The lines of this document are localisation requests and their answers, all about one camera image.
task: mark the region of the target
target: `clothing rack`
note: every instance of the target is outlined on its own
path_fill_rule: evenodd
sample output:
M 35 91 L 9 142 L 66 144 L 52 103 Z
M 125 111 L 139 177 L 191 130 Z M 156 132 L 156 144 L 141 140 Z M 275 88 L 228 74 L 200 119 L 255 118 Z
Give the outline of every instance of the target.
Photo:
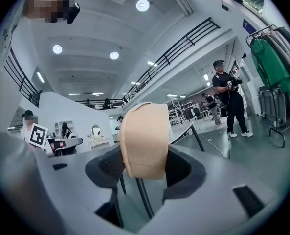
M 277 28 L 275 25 L 271 24 L 271 25 L 269 25 L 269 26 L 267 26 L 267 27 L 265 27 L 265 28 L 263 28 L 263 29 L 261 29 L 261 30 L 258 30 L 258 31 L 254 32 L 254 33 L 252 33 L 252 34 L 250 34 L 249 36 L 246 37 L 246 43 L 247 43 L 247 45 L 249 46 L 249 48 L 251 49 L 251 53 L 252 53 L 252 55 L 255 55 L 255 54 L 254 54 L 253 49 L 251 48 L 250 43 L 248 42 L 248 39 L 249 39 L 250 37 L 252 37 L 252 38 L 256 38 L 256 36 L 257 36 L 258 34 L 263 33 L 265 30 L 272 31 L 272 30 L 273 30 L 272 27 Z M 266 72 L 265 72 L 265 70 L 264 70 L 264 67 L 261 66 L 260 68 L 262 69 L 263 73 L 265 74 Z M 270 85 L 271 83 L 270 83 L 270 80 L 269 80 L 269 78 L 268 78 L 267 75 L 265 75 L 265 78 L 266 78 L 268 84 Z M 273 128 L 273 127 L 270 128 L 270 130 L 269 130 L 269 132 L 268 132 L 268 136 L 269 136 L 269 137 L 271 136 L 271 131 L 274 131 L 274 132 L 278 133 L 279 135 L 281 135 L 282 138 L 283 138 L 283 145 L 282 145 L 282 148 L 284 148 L 284 147 L 285 147 L 285 136 L 284 136 L 284 135 L 283 135 L 283 134 L 278 130 L 278 127 L 279 127 L 279 126 L 278 126 L 278 113 L 277 113 L 277 109 L 276 109 L 276 102 L 275 102 L 275 97 L 274 97 L 274 91 L 273 91 L 273 89 L 272 89 L 271 87 L 269 87 L 269 90 L 270 90 L 271 95 L 272 95 L 272 98 L 273 98 L 273 104 L 274 104 L 274 109 L 275 109 L 274 111 L 275 111 L 275 123 L 276 123 L 276 125 L 275 125 L 275 128 Z

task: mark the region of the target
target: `black metal railing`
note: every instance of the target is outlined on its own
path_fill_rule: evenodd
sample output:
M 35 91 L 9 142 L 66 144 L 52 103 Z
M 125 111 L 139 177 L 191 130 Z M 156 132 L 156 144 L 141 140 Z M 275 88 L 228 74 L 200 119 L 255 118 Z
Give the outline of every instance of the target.
M 179 39 L 172 47 L 170 47 L 161 57 L 155 61 L 153 65 L 137 80 L 135 85 L 122 98 L 123 105 L 127 104 L 140 90 L 142 90 L 150 81 L 157 76 L 165 67 L 170 65 L 178 56 L 196 45 L 200 39 L 204 38 L 211 32 L 220 27 L 212 21 L 212 18 L 204 20 L 197 25 L 185 36 Z
M 76 101 L 80 104 L 88 106 L 95 110 L 107 110 L 107 109 L 116 109 L 123 107 L 122 99 L 110 99 L 109 104 L 105 104 L 104 100 L 84 100 Z
M 19 92 L 21 92 L 21 94 L 32 104 L 38 107 L 42 91 L 37 91 L 33 84 L 28 80 L 18 63 L 12 48 L 10 49 L 10 54 L 6 58 L 3 66 L 13 81 L 17 84 Z

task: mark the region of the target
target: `black cap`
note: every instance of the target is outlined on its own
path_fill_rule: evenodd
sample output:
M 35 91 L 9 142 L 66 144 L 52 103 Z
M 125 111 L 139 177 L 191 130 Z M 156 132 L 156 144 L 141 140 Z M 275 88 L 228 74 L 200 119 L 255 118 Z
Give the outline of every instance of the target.
M 222 65 L 224 63 L 224 60 L 217 60 L 217 61 L 214 61 L 213 63 L 213 67 L 215 68 L 216 66 L 218 65 Z
M 33 116 L 34 114 L 33 114 L 32 111 L 27 110 L 27 111 L 25 112 L 25 115 L 26 115 L 26 116 Z

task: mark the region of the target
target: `mirror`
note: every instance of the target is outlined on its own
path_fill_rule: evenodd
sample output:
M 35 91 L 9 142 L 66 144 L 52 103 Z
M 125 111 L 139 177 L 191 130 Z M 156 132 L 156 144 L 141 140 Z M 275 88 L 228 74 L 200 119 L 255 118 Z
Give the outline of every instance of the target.
M 93 125 L 91 132 L 95 137 L 101 137 L 101 129 L 98 125 Z

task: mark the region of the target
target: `ceiling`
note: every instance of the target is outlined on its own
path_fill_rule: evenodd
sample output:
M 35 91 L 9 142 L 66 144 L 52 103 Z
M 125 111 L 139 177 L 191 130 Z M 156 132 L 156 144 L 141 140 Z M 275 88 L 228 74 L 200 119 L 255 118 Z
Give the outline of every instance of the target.
M 181 95 L 189 96 L 207 89 L 207 82 L 210 82 L 210 86 L 212 86 L 212 78 L 215 75 L 213 62 L 221 59 L 228 62 L 232 48 L 233 43 L 230 43 L 197 60 L 150 93 L 141 102 L 165 103 L 169 101 L 168 94 L 174 94 L 178 97 Z M 205 74 L 209 78 L 207 81 L 204 78 Z
M 119 4 L 112 0 L 75 0 L 81 12 L 73 24 L 30 23 L 39 59 L 57 76 L 61 94 L 104 99 L 119 91 L 131 72 L 131 59 L 137 60 L 140 40 L 172 8 L 175 0 L 148 0 L 149 10 L 136 9 L 139 0 L 125 0 Z M 62 53 L 52 51 L 54 45 L 62 46 Z M 109 54 L 119 53 L 112 60 Z M 104 93 L 100 97 L 83 95 L 83 92 Z

